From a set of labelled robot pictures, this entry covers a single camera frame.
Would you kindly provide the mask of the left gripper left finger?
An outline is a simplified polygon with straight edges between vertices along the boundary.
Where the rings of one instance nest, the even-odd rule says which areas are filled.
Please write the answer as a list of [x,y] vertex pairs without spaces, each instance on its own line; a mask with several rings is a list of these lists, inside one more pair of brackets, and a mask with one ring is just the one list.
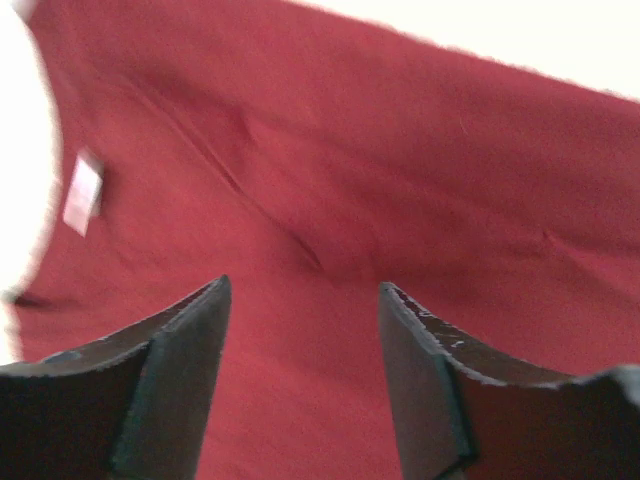
[[231,309],[218,278],[109,336],[1,369],[5,479],[192,479]]

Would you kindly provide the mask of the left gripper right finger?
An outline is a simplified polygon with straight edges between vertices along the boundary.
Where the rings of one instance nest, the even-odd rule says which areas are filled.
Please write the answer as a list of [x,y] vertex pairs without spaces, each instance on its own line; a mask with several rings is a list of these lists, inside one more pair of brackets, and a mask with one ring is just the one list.
[[639,369],[587,376],[504,354],[391,283],[378,323],[406,479],[635,479]]

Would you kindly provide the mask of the dark red t-shirt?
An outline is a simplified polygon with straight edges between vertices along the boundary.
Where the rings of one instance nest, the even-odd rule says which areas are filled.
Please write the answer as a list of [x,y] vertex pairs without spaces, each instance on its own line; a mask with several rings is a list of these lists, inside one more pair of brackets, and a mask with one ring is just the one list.
[[376,321],[390,281],[532,363],[639,359],[639,107],[286,1],[43,1],[70,176],[17,310],[28,360],[222,274],[199,475],[397,479]]

